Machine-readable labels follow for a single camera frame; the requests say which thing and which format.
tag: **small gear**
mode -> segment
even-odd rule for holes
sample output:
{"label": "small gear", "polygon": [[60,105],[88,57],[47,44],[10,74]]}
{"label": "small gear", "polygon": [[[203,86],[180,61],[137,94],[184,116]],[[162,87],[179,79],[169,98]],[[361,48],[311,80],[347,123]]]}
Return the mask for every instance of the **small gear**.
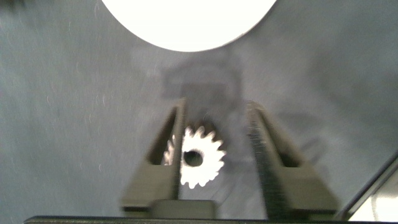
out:
{"label": "small gear", "polygon": [[[203,126],[193,133],[190,127],[185,129],[185,135],[182,142],[182,158],[181,158],[181,184],[188,182],[191,189],[195,188],[197,184],[204,187],[207,182],[214,180],[218,175],[218,171],[224,166],[221,159],[226,155],[224,151],[219,151],[218,148],[222,145],[222,140],[213,141],[215,132],[212,131],[207,136],[203,136],[205,129]],[[174,156],[175,136],[172,141],[167,143],[167,151],[164,152],[164,165],[171,165]],[[199,166],[190,166],[183,158],[186,152],[198,153],[203,162]]]}

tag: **gear teeth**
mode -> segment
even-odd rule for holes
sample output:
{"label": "gear teeth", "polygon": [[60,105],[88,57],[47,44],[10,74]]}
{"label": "gear teeth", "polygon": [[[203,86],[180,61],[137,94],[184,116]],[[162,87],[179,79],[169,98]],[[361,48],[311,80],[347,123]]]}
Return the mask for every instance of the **gear teeth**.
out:
{"label": "gear teeth", "polygon": [[217,151],[217,154],[219,155],[220,160],[221,160],[226,155],[226,152],[225,151]]}
{"label": "gear teeth", "polygon": [[197,185],[197,183],[190,182],[190,183],[188,183],[188,185],[189,185],[189,188],[194,189],[195,186]]}
{"label": "gear teeth", "polygon": [[204,187],[207,184],[208,180],[199,182],[200,187]]}
{"label": "gear teeth", "polygon": [[170,163],[169,163],[169,161],[170,161],[169,152],[164,152],[163,156],[164,156],[164,165],[165,166],[169,166],[170,165]]}
{"label": "gear teeth", "polygon": [[209,179],[214,180],[214,178],[216,178],[217,175],[218,175],[218,172],[215,172],[214,175],[212,175]]}
{"label": "gear teeth", "polygon": [[[223,144],[222,140],[214,141],[215,131],[204,135],[205,128],[200,126],[196,131],[191,127],[185,128],[185,135],[182,139],[182,152],[189,152],[193,149],[202,153],[203,163],[198,166],[190,166],[181,158],[180,167],[180,183],[185,185],[188,183],[190,189],[194,189],[196,185],[204,187],[209,181],[214,180],[219,174],[219,170],[224,166],[221,160],[225,155],[225,151],[218,150]],[[165,165],[171,165],[174,159],[175,135],[172,140],[167,141],[168,150],[164,152]]]}
{"label": "gear teeth", "polygon": [[223,140],[215,141],[213,144],[216,145],[218,149],[223,144]]}
{"label": "gear teeth", "polygon": [[167,149],[172,150],[174,148],[172,142],[170,140],[167,141]]}
{"label": "gear teeth", "polygon": [[185,136],[193,136],[192,129],[190,127],[185,128]]}
{"label": "gear teeth", "polygon": [[195,133],[195,137],[200,137],[200,138],[202,138],[204,132],[205,132],[205,128],[204,128],[203,126],[200,126],[200,127],[197,129],[196,133]]}
{"label": "gear teeth", "polygon": [[210,133],[207,134],[206,138],[213,140],[213,138],[216,136],[216,133],[214,131],[210,131]]}

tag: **gray surface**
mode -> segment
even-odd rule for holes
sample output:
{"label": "gray surface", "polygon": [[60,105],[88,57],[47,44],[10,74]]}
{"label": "gray surface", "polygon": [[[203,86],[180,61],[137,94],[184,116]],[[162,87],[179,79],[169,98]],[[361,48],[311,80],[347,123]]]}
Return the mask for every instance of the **gray surface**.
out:
{"label": "gray surface", "polygon": [[0,223],[120,215],[181,96],[228,150],[220,176],[182,197],[217,200],[221,218],[265,217],[245,100],[277,117],[342,205],[397,150],[397,1],[279,1],[244,37],[199,53],[138,39],[101,1],[0,6]]}

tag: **metal gear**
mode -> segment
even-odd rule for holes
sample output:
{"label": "metal gear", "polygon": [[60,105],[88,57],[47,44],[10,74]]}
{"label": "metal gear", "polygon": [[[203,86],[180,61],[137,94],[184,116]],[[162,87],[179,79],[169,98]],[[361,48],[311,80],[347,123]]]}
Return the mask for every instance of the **metal gear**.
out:
{"label": "metal gear", "polygon": [[[197,184],[204,187],[207,182],[214,180],[218,175],[218,171],[224,166],[221,159],[226,155],[224,151],[218,148],[222,145],[222,140],[213,141],[215,132],[212,131],[207,136],[203,136],[205,129],[203,126],[193,133],[190,127],[185,129],[185,135],[182,142],[182,158],[181,158],[181,184],[188,182],[191,189]],[[174,156],[175,137],[167,143],[167,151],[164,152],[164,165],[171,165]],[[186,152],[199,153],[203,162],[199,166],[190,166],[183,158]]]}

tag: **metal part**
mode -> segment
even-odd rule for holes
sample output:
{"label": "metal part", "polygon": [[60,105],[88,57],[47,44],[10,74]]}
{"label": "metal part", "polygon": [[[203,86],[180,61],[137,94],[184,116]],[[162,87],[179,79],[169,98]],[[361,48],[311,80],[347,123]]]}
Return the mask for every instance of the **metal part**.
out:
{"label": "metal part", "polygon": [[251,101],[248,118],[268,218],[332,219],[338,202],[311,163],[261,105]]}
{"label": "metal part", "polygon": [[[218,148],[222,145],[222,140],[213,141],[215,132],[211,131],[204,136],[205,129],[203,126],[199,127],[193,133],[190,127],[185,129],[185,135],[182,142],[182,158],[181,158],[181,184],[188,183],[188,186],[193,189],[197,184],[204,187],[207,182],[214,180],[218,175],[218,171],[224,166],[221,159],[225,156],[224,151],[219,151]],[[172,141],[167,143],[167,151],[164,152],[164,164],[169,166],[173,163],[174,157],[175,136]],[[184,155],[194,152],[201,157],[201,164],[195,166],[190,164]]]}
{"label": "metal part", "polygon": [[142,164],[138,167],[131,183],[127,186],[121,199],[121,205],[126,215],[148,217],[151,205],[156,200],[178,199],[180,180],[180,163],[162,166],[163,152],[170,136],[175,136],[174,159],[181,158],[181,143],[183,136],[185,100],[177,103],[157,139],[147,153]]}

